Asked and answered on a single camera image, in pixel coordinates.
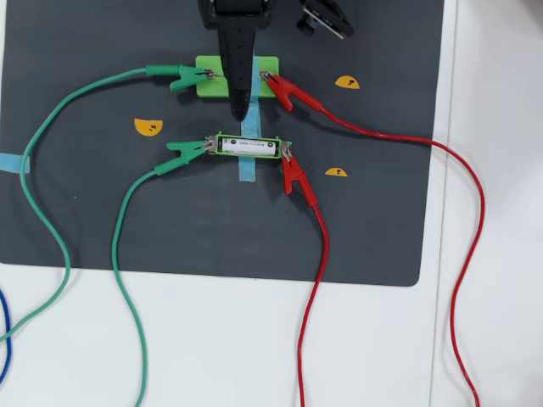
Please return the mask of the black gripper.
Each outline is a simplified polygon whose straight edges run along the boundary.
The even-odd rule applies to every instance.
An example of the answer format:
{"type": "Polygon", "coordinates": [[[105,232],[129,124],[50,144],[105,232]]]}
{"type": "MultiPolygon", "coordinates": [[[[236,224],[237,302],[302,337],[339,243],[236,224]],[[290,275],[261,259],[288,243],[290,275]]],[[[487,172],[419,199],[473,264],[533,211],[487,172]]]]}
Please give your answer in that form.
{"type": "Polygon", "coordinates": [[[232,27],[265,29],[271,21],[272,2],[200,0],[198,6],[204,27],[218,30],[221,66],[227,80],[232,116],[236,121],[243,121],[249,111],[256,31],[232,27]]]}

